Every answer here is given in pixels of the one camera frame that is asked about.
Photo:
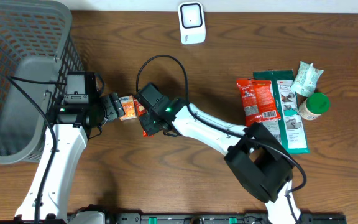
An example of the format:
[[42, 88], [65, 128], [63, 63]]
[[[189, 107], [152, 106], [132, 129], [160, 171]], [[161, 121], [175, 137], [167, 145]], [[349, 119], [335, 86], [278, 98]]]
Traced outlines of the red candy bar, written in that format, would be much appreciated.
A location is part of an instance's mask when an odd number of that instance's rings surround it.
[[[145, 108], [138, 102], [137, 99], [134, 98], [134, 104], [135, 104], [135, 111], [137, 118], [140, 120], [140, 116], [146, 113]], [[148, 136], [147, 133], [143, 130], [143, 137], [153, 137], [154, 135]]]

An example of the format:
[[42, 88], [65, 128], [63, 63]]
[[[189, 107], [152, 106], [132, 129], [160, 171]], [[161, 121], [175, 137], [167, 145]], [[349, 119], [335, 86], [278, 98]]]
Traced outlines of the orange Kleenex tissue pack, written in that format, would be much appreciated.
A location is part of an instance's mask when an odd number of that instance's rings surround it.
[[123, 96], [119, 98], [122, 108], [124, 109], [125, 115], [120, 117], [121, 121], [128, 120], [128, 119], [135, 119], [136, 113], [135, 113], [135, 104], [133, 96]]

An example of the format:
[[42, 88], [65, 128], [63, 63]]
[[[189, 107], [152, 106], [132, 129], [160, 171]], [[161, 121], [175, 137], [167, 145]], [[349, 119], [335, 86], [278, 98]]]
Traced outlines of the red snack bag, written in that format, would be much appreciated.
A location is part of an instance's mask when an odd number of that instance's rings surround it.
[[281, 119], [270, 80], [241, 78], [237, 79], [237, 87], [241, 93], [246, 126]]

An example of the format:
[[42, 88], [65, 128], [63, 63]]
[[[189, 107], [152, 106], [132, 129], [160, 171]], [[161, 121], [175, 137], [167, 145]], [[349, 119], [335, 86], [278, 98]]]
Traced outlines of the green 3M gloves package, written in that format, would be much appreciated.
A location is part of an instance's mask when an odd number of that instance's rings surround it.
[[295, 76], [292, 70], [267, 70], [255, 72], [257, 80], [270, 80], [271, 93], [281, 118], [264, 121], [263, 125], [273, 134], [289, 154], [310, 152], [302, 118], [298, 112], [296, 93], [290, 89]]

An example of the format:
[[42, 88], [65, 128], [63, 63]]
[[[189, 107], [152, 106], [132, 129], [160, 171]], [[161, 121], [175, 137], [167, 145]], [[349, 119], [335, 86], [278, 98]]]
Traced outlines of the light green wrapper packet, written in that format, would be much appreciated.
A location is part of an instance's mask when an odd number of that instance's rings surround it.
[[290, 89], [299, 95], [310, 97], [316, 89], [317, 82], [324, 70], [314, 68], [313, 63], [300, 62], [298, 73]]

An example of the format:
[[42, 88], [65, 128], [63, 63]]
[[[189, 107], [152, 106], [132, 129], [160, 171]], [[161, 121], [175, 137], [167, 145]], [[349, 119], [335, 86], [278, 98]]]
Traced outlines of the green lid jar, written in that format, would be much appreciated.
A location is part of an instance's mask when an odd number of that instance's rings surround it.
[[300, 116], [305, 120], [315, 120], [330, 109], [330, 99], [323, 93], [313, 93], [299, 106]]

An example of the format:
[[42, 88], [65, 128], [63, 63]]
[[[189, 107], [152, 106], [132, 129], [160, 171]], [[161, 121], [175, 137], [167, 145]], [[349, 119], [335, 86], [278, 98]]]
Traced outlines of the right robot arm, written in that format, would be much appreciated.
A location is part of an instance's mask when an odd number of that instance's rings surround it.
[[242, 187], [265, 204], [270, 223], [300, 222], [292, 186], [299, 165], [263, 124], [224, 122], [188, 98], [171, 100], [153, 83], [138, 89], [135, 98], [146, 109], [140, 123], [147, 135], [184, 136], [217, 150]]

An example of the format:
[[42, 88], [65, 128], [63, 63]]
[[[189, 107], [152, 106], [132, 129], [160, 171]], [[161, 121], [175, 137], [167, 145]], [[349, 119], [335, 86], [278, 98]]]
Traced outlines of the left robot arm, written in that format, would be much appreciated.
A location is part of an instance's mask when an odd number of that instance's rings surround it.
[[10, 223], [68, 223], [68, 199], [76, 167], [91, 130], [101, 130], [125, 112], [116, 93], [104, 95], [101, 75], [69, 72], [67, 92], [45, 114], [35, 109], [47, 126], [41, 160], [30, 190]]

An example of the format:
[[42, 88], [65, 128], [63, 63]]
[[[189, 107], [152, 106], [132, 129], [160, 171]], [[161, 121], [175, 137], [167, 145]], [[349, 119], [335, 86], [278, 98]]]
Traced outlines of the white barcode scanner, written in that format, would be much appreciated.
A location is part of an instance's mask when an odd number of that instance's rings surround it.
[[206, 40], [204, 10], [200, 2], [181, 3], [178, 6], [178, 19], [183, 45], [200, 44]]

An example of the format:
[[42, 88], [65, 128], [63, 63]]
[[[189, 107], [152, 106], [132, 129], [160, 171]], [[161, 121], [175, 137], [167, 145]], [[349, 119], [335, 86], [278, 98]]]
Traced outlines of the grey plastic mesh basket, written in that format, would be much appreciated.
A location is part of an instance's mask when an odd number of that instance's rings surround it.
[[38, 162], [46, 114], [67, 73], [83, 69], [72, 14], [57, 1], [0, 1], [0, 164]]

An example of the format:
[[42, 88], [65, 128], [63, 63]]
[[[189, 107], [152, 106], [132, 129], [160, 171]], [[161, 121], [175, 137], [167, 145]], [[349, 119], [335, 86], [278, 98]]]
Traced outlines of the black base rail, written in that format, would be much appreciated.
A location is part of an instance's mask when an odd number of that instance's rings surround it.
[[105, 213], [106, 224], [269, 224], [266, 213], [229, 215], [141, 215], [139, 213]]

